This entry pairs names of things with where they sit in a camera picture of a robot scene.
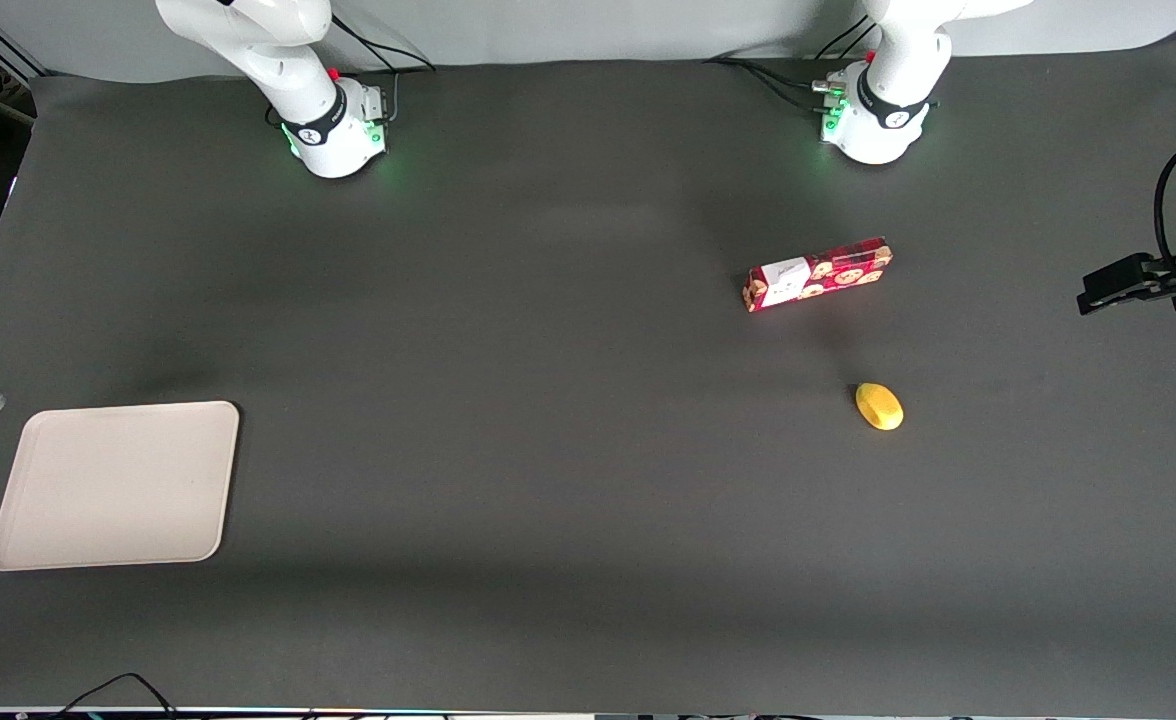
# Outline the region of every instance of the red box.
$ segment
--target red box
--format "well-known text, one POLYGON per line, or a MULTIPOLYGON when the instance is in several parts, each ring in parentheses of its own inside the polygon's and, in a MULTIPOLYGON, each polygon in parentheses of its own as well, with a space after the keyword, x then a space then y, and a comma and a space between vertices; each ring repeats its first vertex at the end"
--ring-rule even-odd
POLYGON ((802 255, 779 264, 749 269, 744 281, 744 306, 749 313, 826 292, 844 291, 857 284, 877 282, 894 254, 886 238, 834 247, 815 255, 802 255))

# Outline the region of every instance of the black strap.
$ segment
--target black strap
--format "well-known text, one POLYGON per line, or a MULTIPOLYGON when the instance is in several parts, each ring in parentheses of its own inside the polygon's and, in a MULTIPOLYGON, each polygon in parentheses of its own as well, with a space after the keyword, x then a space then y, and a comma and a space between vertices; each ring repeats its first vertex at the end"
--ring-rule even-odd
POLYGON ((288 120, 282 119, 282 125, 286 129, 290 132, 290 135, 299 138, 300 142, 305 145, 322 145, 326 142, 326 138, 330 135, 332 129, 335 129, 339 124, 345 121, 345 114, 347 113, 347 95, 345 94, 345 88, 335 85, 335 104, 330 106, 321 118, 313 120, 309 124, 293 124, 288 120))
POLYGON ((926 107, 926 100, 913 102, 913 105, 895 105, 874 95, 871 87, 868 87, 868 68, 863 68, 863 72, 858 73, 858 81, 854 87, 858 93, 858 101, 876 115, 877 124, 887 129, 898 129, 907 126, 909 120, 916 118, 917 113, 926 107))

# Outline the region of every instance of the white label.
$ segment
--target white label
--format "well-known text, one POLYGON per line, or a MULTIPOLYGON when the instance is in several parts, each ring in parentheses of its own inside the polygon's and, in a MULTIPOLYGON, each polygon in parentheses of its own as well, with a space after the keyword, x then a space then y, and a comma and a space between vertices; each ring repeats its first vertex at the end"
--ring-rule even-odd
POLYGON ((766 274, 767 291, 762 296, 761 306, 777 305, 797 300, 802 288, 811 279, 811 265, 806 258, 784 260, 782 264, 770 264, 761 266, 762 274, 766 274))

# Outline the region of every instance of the white wall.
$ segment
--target white wall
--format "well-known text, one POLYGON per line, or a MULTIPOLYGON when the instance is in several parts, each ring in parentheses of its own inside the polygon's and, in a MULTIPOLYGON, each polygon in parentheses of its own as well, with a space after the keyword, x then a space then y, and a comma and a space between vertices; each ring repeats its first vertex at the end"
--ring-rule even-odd
MULTIPOLYGON (((862 14, 854 0, 332 4, 372 40, 413 42, 445 65, 689 59, 753 45, 763 46, 757 55, 794 55, 817 51, 862 14)), ((0 29, 45 67, 80 76, 154 82, 233 72, 203 47, 172 35, 153 0, 0 0, 0 29)), ((960 55, 1116 51, 1176 32, 1176 0, 1037 0, 996 18, 950 24, 949 31, 960 55)), ((322 54, 341 68, 376 67, 338 29, 322 54)))

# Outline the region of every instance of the green led light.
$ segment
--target green led light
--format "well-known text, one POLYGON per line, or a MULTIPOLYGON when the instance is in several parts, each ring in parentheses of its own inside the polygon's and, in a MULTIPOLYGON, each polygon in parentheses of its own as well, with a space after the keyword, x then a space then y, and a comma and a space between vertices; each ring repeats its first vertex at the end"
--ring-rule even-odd
POLYGON ((299 147, 295 146, 295 138, 290 136, 290 132, 286 129, 286 124, 282 124, 281 133, 286 135, 286 142, 290 144, 290 154, 299 158, 299 147))

